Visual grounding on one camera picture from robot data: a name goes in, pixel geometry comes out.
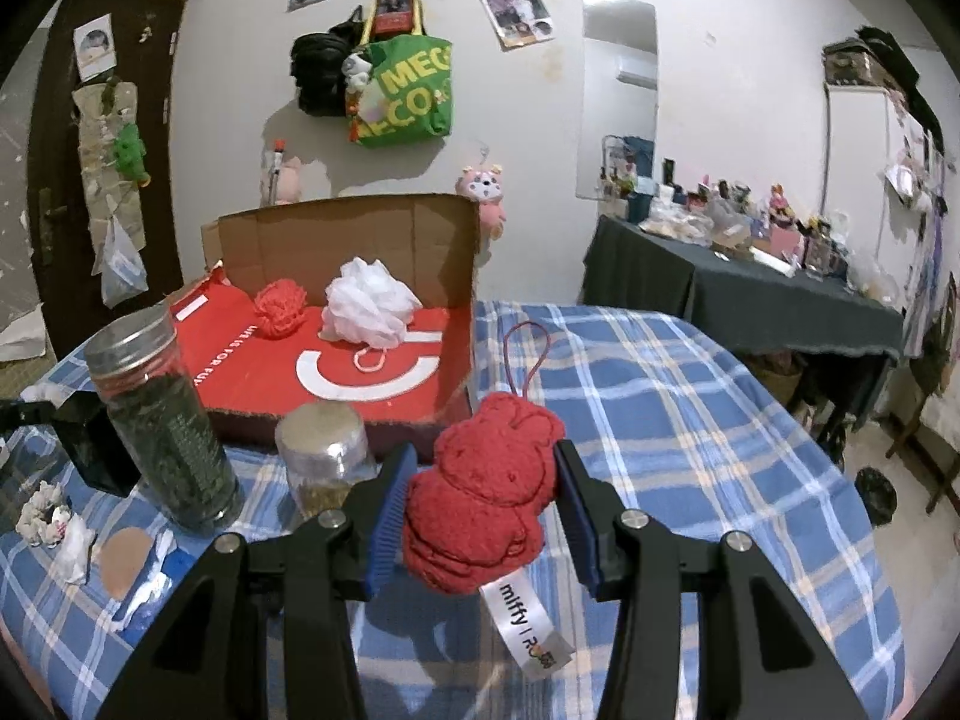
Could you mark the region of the blue and white sock roll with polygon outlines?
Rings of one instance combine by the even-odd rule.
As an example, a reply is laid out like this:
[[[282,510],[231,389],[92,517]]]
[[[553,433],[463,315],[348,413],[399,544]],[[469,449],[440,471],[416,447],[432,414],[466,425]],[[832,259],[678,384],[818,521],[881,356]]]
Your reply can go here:
[[[130,647],[137,645],[194,564],[195,557],[179,546],[171,528],[158,533],[132,589],[110,621],[110,630]]]

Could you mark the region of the tan round powder puff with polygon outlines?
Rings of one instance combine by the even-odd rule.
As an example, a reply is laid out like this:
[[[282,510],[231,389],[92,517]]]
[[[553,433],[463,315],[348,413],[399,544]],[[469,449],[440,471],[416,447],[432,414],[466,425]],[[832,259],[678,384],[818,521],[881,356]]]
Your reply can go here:
[[[101,582],[110,598],[122,601],[146,566],[153,538],[137,527],[122,528],[99,550]]]

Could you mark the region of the white cloth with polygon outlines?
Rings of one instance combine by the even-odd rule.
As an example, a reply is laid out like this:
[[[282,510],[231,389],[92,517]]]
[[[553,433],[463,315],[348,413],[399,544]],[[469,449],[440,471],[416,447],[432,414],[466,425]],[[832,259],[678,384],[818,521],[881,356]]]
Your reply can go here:
[[[94,541],[96,530],[88,527],[81,515],[71,517],[65,528],[64,539],[53,558],[53,573],[70,585],[85,583]]]

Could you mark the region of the cream chunky knit scrunchie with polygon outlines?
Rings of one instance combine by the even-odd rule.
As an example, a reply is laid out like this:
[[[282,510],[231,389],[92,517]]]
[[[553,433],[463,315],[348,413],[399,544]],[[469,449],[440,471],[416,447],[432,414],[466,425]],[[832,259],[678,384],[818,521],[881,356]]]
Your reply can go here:
[[[21,505],[16,533],[29,546],[53,548],[64,539],[73,511],[62,484],[41,481],[39,488]]]

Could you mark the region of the red knitted bunny plush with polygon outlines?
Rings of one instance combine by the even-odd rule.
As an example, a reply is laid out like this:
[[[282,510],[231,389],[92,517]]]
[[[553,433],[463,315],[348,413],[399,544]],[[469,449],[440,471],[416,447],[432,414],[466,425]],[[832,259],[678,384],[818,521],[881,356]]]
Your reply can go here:
[[[573,655],[526,574],[544,549],[540,515],[555,496],[553,450],[566,436],[563,421],[529,398],[546,360],[444,429],[433,465],[410,483],[402,535],[407,571],[444,595],[480,596],[530,679],[548,678]]]

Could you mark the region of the coral red bath pouf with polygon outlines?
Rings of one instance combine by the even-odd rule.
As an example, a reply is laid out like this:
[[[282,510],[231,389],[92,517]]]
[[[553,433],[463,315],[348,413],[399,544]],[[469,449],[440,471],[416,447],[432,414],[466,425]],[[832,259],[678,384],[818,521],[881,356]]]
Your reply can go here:
[[[257,332],[269,340],[286,338],[306,320],[308,293],[290,278],[268,283],[254,298]]]

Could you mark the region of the white mesh bath pouf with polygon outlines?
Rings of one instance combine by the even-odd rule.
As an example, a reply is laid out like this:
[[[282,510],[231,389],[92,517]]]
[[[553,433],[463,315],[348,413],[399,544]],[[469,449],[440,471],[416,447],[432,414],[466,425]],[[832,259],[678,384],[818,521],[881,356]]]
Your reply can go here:
[[[354,344],[353,364],[359,372],[372,374],[381,371],[391,349],[404,343],[421,309],[420,299],[381,260],[353,257],[325,288],[319,336]]]

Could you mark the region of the tall glass jar dark contents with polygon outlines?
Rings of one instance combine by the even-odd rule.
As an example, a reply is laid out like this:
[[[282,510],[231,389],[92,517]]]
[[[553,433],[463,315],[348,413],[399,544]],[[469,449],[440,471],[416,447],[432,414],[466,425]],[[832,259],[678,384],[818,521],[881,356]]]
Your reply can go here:
[[[169,307],[160,302],[110,322],[83,355],[149,500],[195,535],[235,522],[242,488],[187,371]]]

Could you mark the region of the small glass jar gold contents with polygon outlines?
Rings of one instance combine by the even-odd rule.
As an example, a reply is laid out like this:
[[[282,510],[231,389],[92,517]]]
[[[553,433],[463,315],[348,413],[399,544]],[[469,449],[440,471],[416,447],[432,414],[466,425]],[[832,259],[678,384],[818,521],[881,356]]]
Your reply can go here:
[[[377,475],[363,419],[343,401],[290,411],[277,424],[275,444],[302,518],[340,509],[355,484]]]

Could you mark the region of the black EXOTOO box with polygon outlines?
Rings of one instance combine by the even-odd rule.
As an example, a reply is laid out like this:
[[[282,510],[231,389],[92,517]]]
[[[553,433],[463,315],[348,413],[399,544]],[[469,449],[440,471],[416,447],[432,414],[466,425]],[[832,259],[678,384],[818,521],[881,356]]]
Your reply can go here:
[[[3,400],[2,436],[26,426],[52,427],[90,488],[127,497],[142,477],[96,392],[78,390],[60,406],[49,400]]]

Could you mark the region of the cardboard box red lining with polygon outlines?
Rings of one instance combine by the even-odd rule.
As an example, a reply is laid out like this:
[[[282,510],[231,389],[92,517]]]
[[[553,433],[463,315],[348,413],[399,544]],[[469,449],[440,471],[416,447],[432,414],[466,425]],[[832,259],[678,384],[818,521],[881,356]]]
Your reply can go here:
[[[205,277],[167,304],[187,371],[226,444],[347,403],[384,454],[469,416],[477,203],[370,195],[223,216]]]

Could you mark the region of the green dinosaur toy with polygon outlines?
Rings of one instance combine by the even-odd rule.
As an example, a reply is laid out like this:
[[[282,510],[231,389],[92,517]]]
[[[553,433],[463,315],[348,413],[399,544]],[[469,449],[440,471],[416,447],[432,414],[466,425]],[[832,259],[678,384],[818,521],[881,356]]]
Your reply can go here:
[[[117,132],[112,142],[114,167],[124,179],[146,187],[151,182],[145,167],[146,148],[140,137],[139,126],[128,122]]]

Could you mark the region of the orange tipped stick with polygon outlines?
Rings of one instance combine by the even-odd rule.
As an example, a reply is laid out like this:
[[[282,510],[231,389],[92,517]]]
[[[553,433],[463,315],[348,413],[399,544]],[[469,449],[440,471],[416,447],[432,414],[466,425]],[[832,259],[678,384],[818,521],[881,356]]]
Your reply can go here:
[[[270,164],[267,172],[267,205],[274,206],[277,203],[278,183],[280,182],[280,172],[283,169],[285,161],[286,142],[283,138],[275,138],[274,148],[270,153]]]

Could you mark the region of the dark wooden door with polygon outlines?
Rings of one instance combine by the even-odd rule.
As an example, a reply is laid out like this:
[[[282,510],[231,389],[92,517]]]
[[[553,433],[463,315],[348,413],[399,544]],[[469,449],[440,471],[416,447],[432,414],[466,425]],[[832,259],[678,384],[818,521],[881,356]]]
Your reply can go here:
[[[60,0],[37,78],[28,148],[32,270],[57,356],[184,282],[171,177],[171,80],[184,0]],[[112,142],[135,122],[151,182],[116,171]],[[107,309],[110,216],[139,249],[148,291]]]

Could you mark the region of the black bag on wall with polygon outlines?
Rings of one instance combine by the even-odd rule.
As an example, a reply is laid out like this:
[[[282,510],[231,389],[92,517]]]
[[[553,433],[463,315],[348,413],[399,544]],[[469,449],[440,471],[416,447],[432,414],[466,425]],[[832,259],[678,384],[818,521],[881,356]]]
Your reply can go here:
[[[313,117],[343,117],[347,105],[347,80],[342,65],[359,46],[363,34],[363,7],[329,31],[309,32],[295,39],[290,50],[290,75],[296,102]]]

